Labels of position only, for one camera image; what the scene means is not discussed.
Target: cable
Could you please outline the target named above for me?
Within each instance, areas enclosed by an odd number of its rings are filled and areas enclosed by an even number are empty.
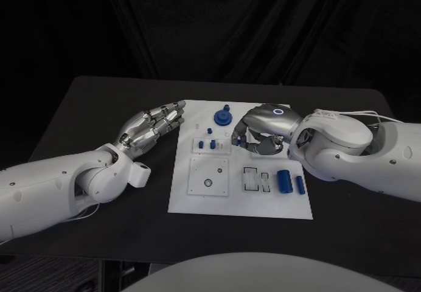
[[[98,209],[100,209],[100,203],[97,204],[97,209],[94,210],[94,212],[91,214],[88,214],[87,216],[83,216],[83,217],[77,217],[77,218],[64,220],[62,223],[88,218],[90,216],[93,216],[96,214],[96,212],[98,211]]]
[[[9,242],[12,239],[5,240],[3,242],[0,242],[0,245],[3,245],[6,242]]]
[[[328,111],[328,112],[335,113],[335,114],[348,114],[349,116],[371,116],[371,117],[377,117],[378,120],[380,120],[380,123],[382,122],[380,118],[391,120],[393,122],[397,122],[397,123],[403,123],[401,120],[395,120],[391,117],[381,116],[378,114],[378,112],[375,112],[375,111]]]

